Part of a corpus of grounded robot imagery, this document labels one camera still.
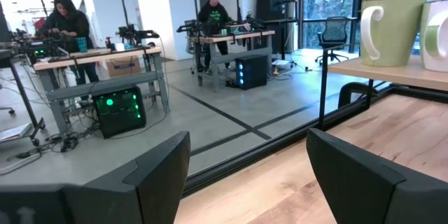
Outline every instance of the cardboard box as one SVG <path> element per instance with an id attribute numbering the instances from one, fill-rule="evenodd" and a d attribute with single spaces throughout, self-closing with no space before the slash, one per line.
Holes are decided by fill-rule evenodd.
<path id="1" fill-rule="evenodd" d="M 137 56 L 108 60 L 106 61 L 106 66 L 109 77 L 126 76 L 141 72 Z"/>

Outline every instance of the mug handle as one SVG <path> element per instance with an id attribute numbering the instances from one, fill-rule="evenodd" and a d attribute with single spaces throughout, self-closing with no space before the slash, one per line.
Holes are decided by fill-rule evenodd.
<path id="1" fill-rule="evenodd" d="M 361 22 L 360 22 L 360 31 L 361 31 L 361 41 L 363 42 L 363 45 L 365 47 L 365 50 L 370 56 L 370 59 L 372 60 L 378 60 L 379 59 L 379 51 L 375 48 L 375 45 L 373 44 L 372 40 L 372 34 L 371 34 L 371 21 L 380 21 L 383 18 L 384 15 L 384 9 L 381 6 L 371 6 L 367 7 L 363 14 L 361 15 Z"/>
<path id="2" fill-rule="evenodd" d="M 442 47 L 442 28 L 448 29 L 448 10 L 436 14 L 428 23 L 425 31 L 426 52 L 434 58 L 446 58 L 447 51 Z"/>

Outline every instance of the gray metal table frame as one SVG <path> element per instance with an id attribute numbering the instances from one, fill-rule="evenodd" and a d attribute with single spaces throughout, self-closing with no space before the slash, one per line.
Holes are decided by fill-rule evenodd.
<path id="1" fill-rule="evenodd" d="M 149 57 L 153 57 L 155 69 L 151 71 L 149 64 Z M 66 134 L 70 130 L 69 121 L 64 114 L 64 106 L 60 101 L 65 99 L 81 97 L 83 95 L 91 95 L 98 92 L 111 92 L 120 87 L 126 87 L 131 84 L 148 83 L 150 88 L 150 95 L 160 95 L 164 112 L 169 112 L 167 88 L 165 86 L 165 79 L 162 70 L 162 60 L 160 59 L 160 53 L 151 53 L 150 55 L 144 55 L 145 57 L 145 72 L 132 74 L 129 76 L 123 76 L 119 78 L 113 78 L 109 80 L 101 80 L 96 83 L 88 83 L 84 85 L 77 85 L 74 87 L 58 88 L 55 87 L 54 81 L 52 81 L 51 74 L 53 68 L 36 71 L 41 79 L 43 89 L 47 96 L 48 102 L 53 116 L 55 117 L 56 125 L 60 134 Z M 160 89 L 160 93 L 156 93 L 154 89 L 153 81 L 157 81 Z"/>
<path id="2" fill-rule="evenodd" d="M 222 63 L 228 63 L 233 62 L 237 58 L 240 57 L 247 57 L 252 55 L 266 55 L 267 56 L 267 75 L 269 77 L 272 77 L 272 35 L 266 35 L 267 36 L 267 43 L 266 47 L 255 49 L 255 50 L 247 50 L 246 52 L 236 52 L 236 53 L 229 53 L 227 55 L 221 55 L 220 53 L 216 52 L 216 43 L 210 43 L 210 69 L 211 69 L 211 76 L 205 73 L 197 73 L 197 84 L 199 86 L 202 86 L 202 79 L 203 77 L 211 77 L 213 80 L 213 88 L 214 92 L 218 93 L 220 89 L 219 85 L 219 72 L 218 72 L 218 64 Z M 251 45 L 255 45 L 255 39 L 257 37 L 248 38 L 251 40 Z M 200 57 L 201 55 L 201 43 L 196 43 L 195 46 L 195 54 L 196 58 Z"/>

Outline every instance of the coffee mug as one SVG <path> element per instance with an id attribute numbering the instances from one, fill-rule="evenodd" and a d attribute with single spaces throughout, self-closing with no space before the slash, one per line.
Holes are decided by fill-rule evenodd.
<path id="1" fill-rule="evenodd" d="M 425 69 L 448 72 L 448 1 L 424 4 L 420 55 Z"/>
<path id="2" fill-rule="evenodd" d="M 361 62 L 375 67 L 405 66 L 419 30 L 426 0 L 363 0 Z"/>

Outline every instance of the man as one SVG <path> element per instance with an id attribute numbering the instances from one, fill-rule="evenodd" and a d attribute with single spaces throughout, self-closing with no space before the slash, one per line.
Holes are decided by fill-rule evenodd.
<path id="1" fill-rule="evenodd" d="M 226 22 L 230 21 L 230 17 L 227 14 L 227 11 L 225 10 L 224 6 L 222 6 L 219 3 L 219 0 L 209 0 L 204 6 L 201 8 L 201 11 L 199 12 L 197 19 L 200 22 L 208 22 L 209 19 L 214 19 L 219 22 L 220 25 L 224 25 Z M 216 44 L 218 46 L 219 52 L 221 55 L 227 55 L 228 54 L 228 45 L 227 41 L 218 42 Z M 204 58 L 204 65 L 205 68 L 201 65 L 200 59 L 197 60 L 198 66 L 197 71 L 207 72 L 210 67 L 210 49 L 207 50 L 207 53 Z M 229 68 L 230 63 L 225 63 L 225 67 Z"/>

